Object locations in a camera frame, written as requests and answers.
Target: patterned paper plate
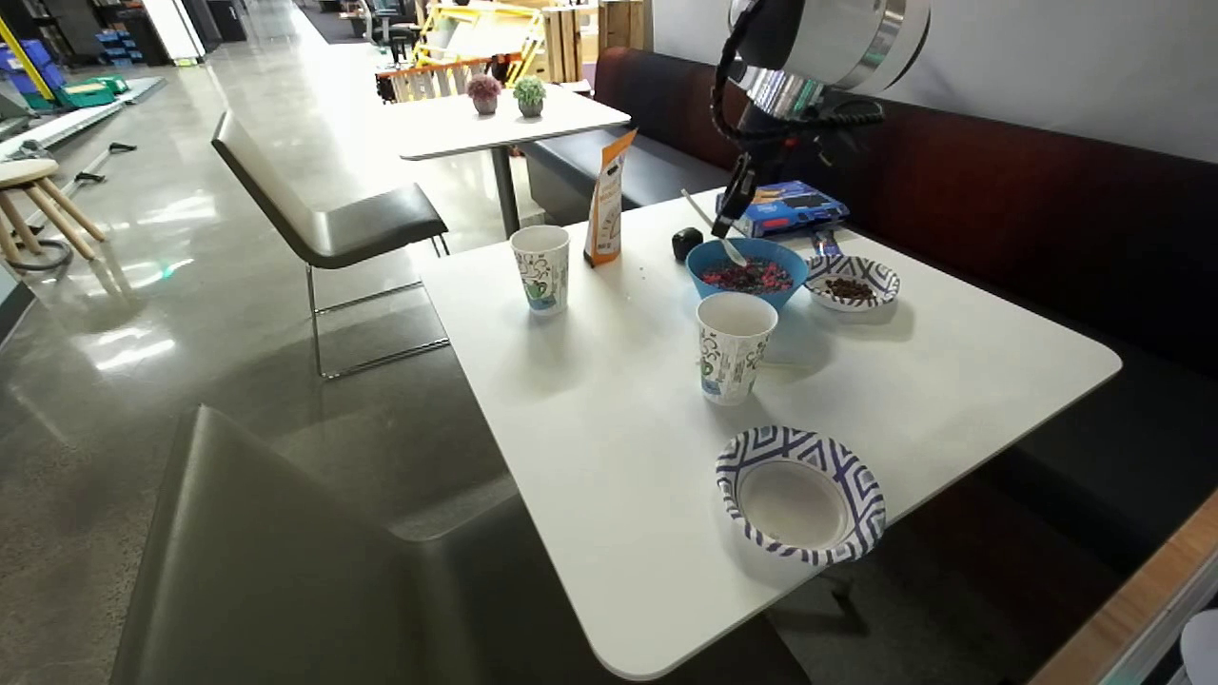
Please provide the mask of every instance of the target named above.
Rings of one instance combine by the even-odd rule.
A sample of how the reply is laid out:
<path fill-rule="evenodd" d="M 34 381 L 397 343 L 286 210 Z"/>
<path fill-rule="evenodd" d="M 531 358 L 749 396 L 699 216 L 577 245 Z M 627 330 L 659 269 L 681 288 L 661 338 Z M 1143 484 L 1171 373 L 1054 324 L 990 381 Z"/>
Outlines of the patterned paper plate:
<path fill-rule="evenodd" d="M 904 278 L 874 261 L 850 257 L 830 273 L 810 278 L 808 295 L 839 313 L 873 313 L 904 295 Z"/>
<path fill-rule="evenodd" d="M 744 431 L 714 469 L 727 545 L 749 566 L 832 566 L 874 550 L 883 490 L 841 441 L 793 431 Z"/>

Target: table leg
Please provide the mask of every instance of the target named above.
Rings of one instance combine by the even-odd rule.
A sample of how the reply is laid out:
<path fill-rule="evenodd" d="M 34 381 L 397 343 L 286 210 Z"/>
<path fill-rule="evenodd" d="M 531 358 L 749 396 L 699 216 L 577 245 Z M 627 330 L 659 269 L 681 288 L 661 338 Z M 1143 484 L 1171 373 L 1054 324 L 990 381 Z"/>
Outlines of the table leg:
<path fill-rule="evenodd" d="M 510 184 L 510 144 L 496 144 L 490 164 L 496 164 L 503 234 L 515 236 L 520 228 L 520 210 L 517 210 L 517 188 Z"/>

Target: wall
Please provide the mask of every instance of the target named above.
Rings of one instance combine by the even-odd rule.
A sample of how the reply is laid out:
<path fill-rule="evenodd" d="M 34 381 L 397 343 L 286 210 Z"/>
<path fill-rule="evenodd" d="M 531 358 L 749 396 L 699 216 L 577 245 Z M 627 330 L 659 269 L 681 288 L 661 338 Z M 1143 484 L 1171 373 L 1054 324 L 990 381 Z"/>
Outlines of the wall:
<path fill-rule="evenodd" d="M 655 49 L 714 61 L 727 0 L 661 0 Z M 934 0 L 891 101 L 1218 164 L 1214 0 Z"/>

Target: floor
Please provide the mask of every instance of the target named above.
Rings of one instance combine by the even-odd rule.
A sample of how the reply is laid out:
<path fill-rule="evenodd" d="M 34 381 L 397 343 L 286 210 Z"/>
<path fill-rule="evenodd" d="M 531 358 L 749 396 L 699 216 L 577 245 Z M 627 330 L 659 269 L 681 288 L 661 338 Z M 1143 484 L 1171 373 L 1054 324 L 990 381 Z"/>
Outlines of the floor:
<path fill-rule="evenodd" d="M 253 44 L 207 69 L 152 69 L 155 94 L 59 153 L 66 178 L 104 160 L 107 184 L 78 201 L 112 253 L 99 269 L 78 261 L 66 278 L 32 282 L 34 304 L 0 347 L 0 680 L 107 680 L 159 464 L 198 404 L 377 522 L 503 472 L 452 356 L 314 381 L 301 264 L 222 169 L 210 131 L 234 106 L 315 205 L 416 178 L 452 253 L 503 239 L 490 164 L 397 160 L 372 126 L 371 73 L 385 58 L 322 45 L 291 0 L 248 7 Z M 425 261 L 411 249 L 328 278 L 322 297 L 404 282 Z M 347 320 L 328 356 L 401 334 L 437 334 L 424 297 Z M 1022 680 L 1048 658 L 1051 642 L 1027 641 L 925 536 L 934 514 L 850 573 L 853 612 L 817 584 L 773 612 L 810 680 Z"/>

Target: paper cup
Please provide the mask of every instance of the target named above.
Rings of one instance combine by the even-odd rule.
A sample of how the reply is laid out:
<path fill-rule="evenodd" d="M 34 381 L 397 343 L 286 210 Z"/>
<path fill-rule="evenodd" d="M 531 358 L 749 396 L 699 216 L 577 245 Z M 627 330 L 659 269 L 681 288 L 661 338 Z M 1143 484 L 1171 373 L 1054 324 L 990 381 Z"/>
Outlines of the paper cup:
<path fill-rule="evenodd" d="M 552 224 L 517 228 L 510 253 L 517 257 L 531 313 L 560 313 L 567 304 L 567 234 Z"/>
<path fill-rule="evenodd" d="M 712 404 L 755 396 L 764 338 L 775 328 L 768 300 L 749 295 L 714 295 L 698 304 L 699 324 L 699 387 Z"/>

